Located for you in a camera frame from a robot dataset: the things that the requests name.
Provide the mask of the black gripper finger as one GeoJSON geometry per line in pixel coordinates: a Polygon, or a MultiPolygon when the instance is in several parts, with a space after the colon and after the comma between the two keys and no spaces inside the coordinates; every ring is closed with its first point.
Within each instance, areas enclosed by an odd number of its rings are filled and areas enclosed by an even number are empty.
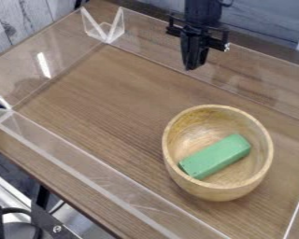
{"type": "Polygon", "coordinates": [[[182,60],[186,70],[194,70],[197,66],[197,37],[192,32],[181,32],[182,60]]]}
{"type": "Polygon", "coordinates": [[[209,41],[206,38],[201,38],[200,43],[197,44],[197,68],[206,64],[209,52],[209,41]]]}

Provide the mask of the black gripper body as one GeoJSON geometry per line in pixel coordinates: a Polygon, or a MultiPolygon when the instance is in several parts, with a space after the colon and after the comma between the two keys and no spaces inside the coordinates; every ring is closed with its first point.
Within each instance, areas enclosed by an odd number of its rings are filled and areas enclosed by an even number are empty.
{"type": "Polygon", "coordinates": [[[185,52],[192,49],[230,50],[230,29],[222,25],[189,22],[170,14],[166,33],[181,38],[181,48],[185,52]]]}

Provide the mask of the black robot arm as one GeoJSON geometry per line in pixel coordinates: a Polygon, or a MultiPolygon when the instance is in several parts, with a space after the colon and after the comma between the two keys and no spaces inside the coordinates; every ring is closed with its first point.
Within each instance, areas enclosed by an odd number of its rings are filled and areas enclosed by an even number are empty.
{"type": "Polygon", "coordinates": [[[170,15],[166,34],[181,39],[182,61],[188,71],[206,64],[210,49],[224,52],[230,49],[230,29],[220,20],[222,8],[233,4],[225,0],[186,0],[184,17],[170,15]]]}

